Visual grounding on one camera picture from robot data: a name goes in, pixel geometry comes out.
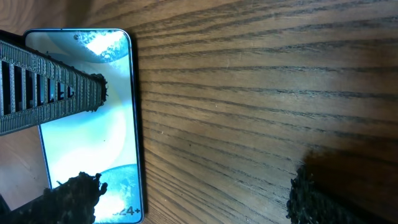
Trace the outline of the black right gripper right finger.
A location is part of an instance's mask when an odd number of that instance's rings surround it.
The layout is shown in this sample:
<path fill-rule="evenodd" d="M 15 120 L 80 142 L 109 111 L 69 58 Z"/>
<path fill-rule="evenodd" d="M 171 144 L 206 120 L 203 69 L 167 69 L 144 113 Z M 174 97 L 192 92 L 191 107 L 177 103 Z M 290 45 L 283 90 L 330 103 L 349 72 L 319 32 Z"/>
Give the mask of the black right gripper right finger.
<path fill-rule="evenodd" d="M 397 174 L 307 164 L 290 180 L 292 223 L 397 223 Z"/>

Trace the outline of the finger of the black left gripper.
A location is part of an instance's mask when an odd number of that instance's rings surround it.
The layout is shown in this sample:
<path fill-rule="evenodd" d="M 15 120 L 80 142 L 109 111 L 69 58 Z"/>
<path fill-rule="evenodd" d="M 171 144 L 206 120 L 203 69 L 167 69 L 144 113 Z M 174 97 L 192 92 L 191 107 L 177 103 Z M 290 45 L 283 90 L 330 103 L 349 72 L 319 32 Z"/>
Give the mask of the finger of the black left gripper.
<path fill-rule="evenodd" d="M 96 111 L 107 97 L 102 74 L 87 74 L 1 31 L 1 135 Z"/>

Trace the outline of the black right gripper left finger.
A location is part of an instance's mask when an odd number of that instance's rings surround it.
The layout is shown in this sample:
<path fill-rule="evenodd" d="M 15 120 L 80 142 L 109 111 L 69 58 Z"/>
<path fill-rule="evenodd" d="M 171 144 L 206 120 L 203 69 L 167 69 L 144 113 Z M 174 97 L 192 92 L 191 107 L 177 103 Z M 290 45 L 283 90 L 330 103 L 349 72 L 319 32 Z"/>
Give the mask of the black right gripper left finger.
<path fill-rule="evenodd" d="M 13 210 L 1 204 L 2 224 L 93 224 L 95 206 L 107 191 L 108 184 L 80 172 L 55 189 L 46 188 L 43 195 Z"/>

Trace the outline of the Samsung Galaxy smartphone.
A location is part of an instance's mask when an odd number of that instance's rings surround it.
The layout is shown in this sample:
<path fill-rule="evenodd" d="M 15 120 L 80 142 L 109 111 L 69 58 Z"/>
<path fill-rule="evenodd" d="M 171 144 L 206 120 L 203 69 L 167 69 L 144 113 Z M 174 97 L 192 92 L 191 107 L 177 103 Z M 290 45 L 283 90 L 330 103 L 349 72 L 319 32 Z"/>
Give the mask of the Samsung Galaxy smartphone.
<path fill-rule="evenodd" d="M 100 174 L 108 188 L 95 207 L 96 223 L 140 223 L 144 202 L 130 36 L 121 29 L 35 29 L 25 43 L 82 72 L 100 73 L 107 82 L 106 101 L 97 111 L 40 126 L 51 188 L 80 172 Z"/>

